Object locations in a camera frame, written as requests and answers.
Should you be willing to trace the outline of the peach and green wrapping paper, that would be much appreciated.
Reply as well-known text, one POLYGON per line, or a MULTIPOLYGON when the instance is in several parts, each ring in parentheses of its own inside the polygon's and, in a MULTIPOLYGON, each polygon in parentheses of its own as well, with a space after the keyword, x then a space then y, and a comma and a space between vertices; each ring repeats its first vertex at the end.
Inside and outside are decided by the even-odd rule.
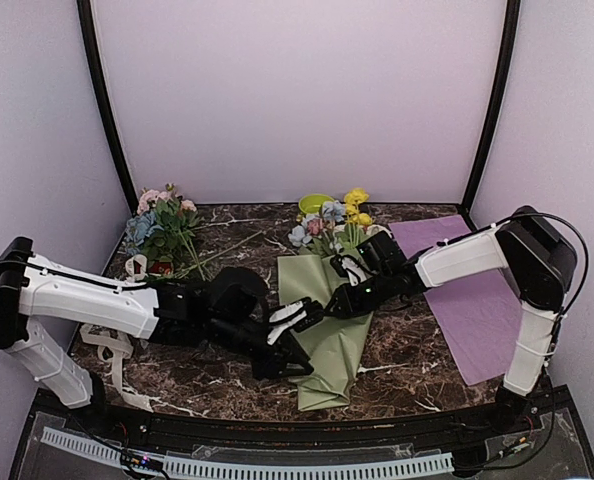
MULTIPOLYGON (((278 295, 282 305, 309 297, 327 304, 334 290, 349 280, 335 272, 328 257, 293 255, 277 259, 278 295)), ((326 317, 294 337, 314 368, 297 385, 301 412, 346 407, 355 383, 373 315, 351 319, 326 317)))

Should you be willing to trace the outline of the white and red flower stem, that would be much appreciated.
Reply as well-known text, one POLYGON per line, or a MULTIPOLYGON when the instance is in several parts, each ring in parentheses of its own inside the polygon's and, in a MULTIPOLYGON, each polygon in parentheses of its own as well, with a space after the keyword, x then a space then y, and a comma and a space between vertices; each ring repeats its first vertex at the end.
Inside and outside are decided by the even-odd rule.
POLYGON ((385 230, 385 227, 383 227, 381 225, 373 224, 373 225, 367 226, 365 228, 365 234, 366 234, 367 238, 370 238, 384 230, 385 230))

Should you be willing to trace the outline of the yellow fake flower stem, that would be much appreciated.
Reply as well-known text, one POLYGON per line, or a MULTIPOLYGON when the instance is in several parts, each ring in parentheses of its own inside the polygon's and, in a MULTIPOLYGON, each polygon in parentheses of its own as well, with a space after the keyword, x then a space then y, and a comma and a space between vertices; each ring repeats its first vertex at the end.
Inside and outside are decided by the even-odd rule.
POLYGON ((372 217, 361 210, 369 200, 369 194, 363 188, 353 188, 344 196, 345 225, 342 246, 345 250, 356 248, 368 238, 367 230, 372 226, 372 217))

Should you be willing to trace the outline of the blue fake flower stem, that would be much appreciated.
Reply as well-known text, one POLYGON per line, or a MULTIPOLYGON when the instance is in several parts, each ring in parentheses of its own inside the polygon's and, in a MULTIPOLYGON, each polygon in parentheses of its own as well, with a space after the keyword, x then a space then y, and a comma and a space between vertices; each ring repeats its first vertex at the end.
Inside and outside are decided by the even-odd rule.
POLYGON ((288 233, 293 247, 320 257, 350 250, 346 231, 346 206, 338 200, 325 201, 316 213, 302 215, 288 233))

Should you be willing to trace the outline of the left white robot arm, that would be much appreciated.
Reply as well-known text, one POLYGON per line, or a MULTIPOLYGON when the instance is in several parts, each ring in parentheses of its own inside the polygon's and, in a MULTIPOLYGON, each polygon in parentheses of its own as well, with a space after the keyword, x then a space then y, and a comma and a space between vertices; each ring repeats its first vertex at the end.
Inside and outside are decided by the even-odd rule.
POLYGON ((101 380, 80 367, 37 317, 115 330, 164 346, 211 342, 250 361, 256 379, 305 376, 310 358, 294 338, 324 317, 320 302, 302 298, 270 308, 264 280, 227 267, 211 281, 131 284, 73 270, 37 255, 33 242, 15 238, 0 256, 0 350, 18 359, 36 381, 97 436, 118 427, 101 380))

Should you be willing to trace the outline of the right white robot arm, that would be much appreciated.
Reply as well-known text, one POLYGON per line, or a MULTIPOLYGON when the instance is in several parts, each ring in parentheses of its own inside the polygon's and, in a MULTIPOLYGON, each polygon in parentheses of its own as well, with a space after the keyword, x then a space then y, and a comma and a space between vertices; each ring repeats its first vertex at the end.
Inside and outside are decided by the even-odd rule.
POLYGON ((394 297, 411 297, 492 270, 507 271, 518 291, 522 317, 513 358, 502 387, 505 396, 487 413, 498 434, 511 432, 526 416, 521 397, 531 394, 554 354, 561 324, 581 290, 572 285, 586 249, 555 228, 566 220, 530 206, 474 232, 420 250, 408 257, 387 233, 361 243, 357 257, 336 255, 330 263, 348 282, 337 287, 327 315, 350 319, 376 310, 394 297))

